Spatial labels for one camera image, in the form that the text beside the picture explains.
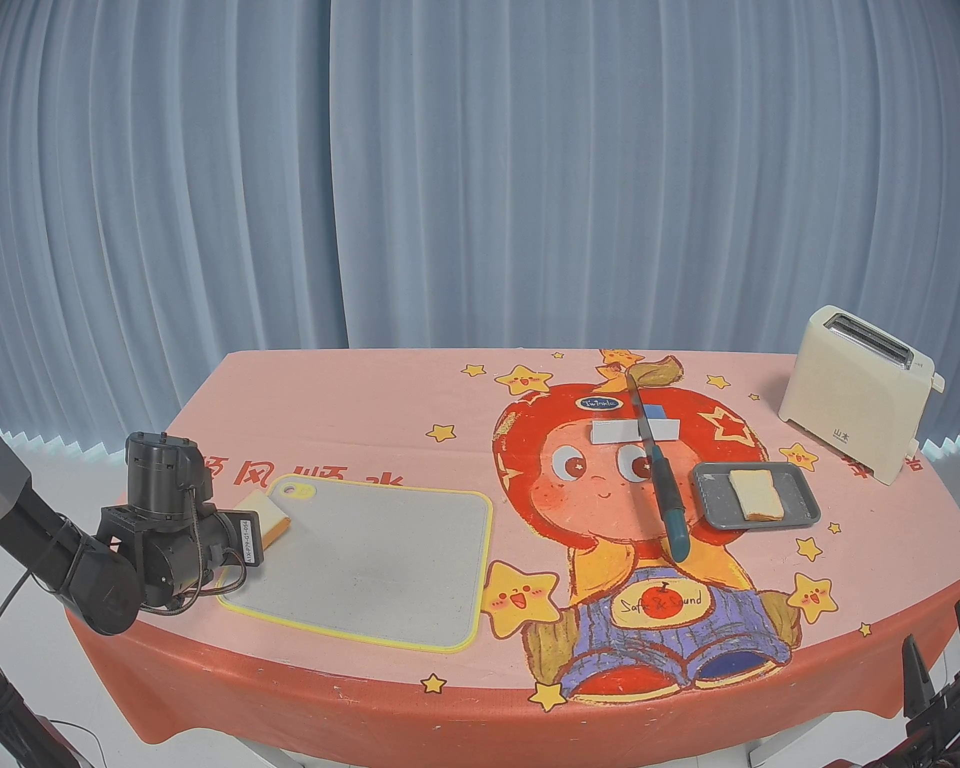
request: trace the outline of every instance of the knife handle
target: knife handle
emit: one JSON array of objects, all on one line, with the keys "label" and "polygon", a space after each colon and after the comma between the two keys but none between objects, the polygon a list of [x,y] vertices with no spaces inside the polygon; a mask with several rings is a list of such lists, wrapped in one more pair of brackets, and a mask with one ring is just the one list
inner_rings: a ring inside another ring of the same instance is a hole
[{"label": "knife handle", "polygon": [[674,563],[682,563],[690,554],[690,533],[686,528],[684,499],[680,496],[680,489],[677,487],[677,479],[673,476],[670,462],[660,452],[659,446],[654,449],[650,474],[654,483],[654,493],[657,495],[657,506],[660,508],[660,518],[663,520],[667,541],[670,543],[670,557]]}]

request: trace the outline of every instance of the knife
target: knife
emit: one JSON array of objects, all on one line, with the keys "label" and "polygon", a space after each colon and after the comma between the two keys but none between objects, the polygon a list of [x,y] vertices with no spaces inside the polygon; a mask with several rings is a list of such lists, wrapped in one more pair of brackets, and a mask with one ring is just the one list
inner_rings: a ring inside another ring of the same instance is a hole
[{"label": "knife", "polygon": [[670,462],[654,440],[650,420],[647,418],[646,411],[643,410],[640,389],[630,371],[627,371],[626,379],[630,400],[636,411],[637,430],[643,441],[643,452],[647,454],[647,461],[650,462],[650,478],[654,484],[660,519],[663,520],[667,541],[670,543],[670,557],[673,558],[674,563],[682,563],[690,554],[690,534],[686,529],[684,500],[680,496],[680,489],[677,487],[677,480],[673,476]]}]

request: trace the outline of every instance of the white toaster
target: white toaster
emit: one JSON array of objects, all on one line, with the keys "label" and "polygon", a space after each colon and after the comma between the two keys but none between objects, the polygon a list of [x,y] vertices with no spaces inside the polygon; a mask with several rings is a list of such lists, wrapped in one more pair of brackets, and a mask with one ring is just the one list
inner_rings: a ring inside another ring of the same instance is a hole
[{"label": "white toaster", "polygon": [[884,485],[919,447],[930,390],[944,378],[933,361],[850,312],[813,313],[787,384],[780,418],[874,471]]}]

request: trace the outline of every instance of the metal tray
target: metal tray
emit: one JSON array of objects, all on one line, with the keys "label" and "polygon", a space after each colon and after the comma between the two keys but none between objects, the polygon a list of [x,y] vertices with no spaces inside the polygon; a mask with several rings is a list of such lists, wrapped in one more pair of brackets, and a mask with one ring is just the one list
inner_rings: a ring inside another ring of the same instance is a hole
[{"label": "metal tray", "polygon": [[[769,469],[783,505],[783,520],[746,519],[730,482],[732,469]],[[704,517],[721,531],[808,528],[820,519],[820,507],[804,471],[788,462],[704,462],[693,468],[693,481]]]}]

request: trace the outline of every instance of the bread slice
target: bread slice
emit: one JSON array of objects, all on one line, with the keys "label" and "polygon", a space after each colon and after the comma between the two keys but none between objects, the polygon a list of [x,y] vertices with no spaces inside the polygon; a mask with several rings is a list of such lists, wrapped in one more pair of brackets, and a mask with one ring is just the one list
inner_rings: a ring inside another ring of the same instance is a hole
[{"label": "bread slice", "polygon": [[730,483],[748,520],[783,520],[780,494],[769,469],[732,469]]},{"label": "bread slice", "polygon": [[236,508],[256,512],[260,518],[260,539],[265,551],[290,527],[290,518],[263,491],[254,491]]}]

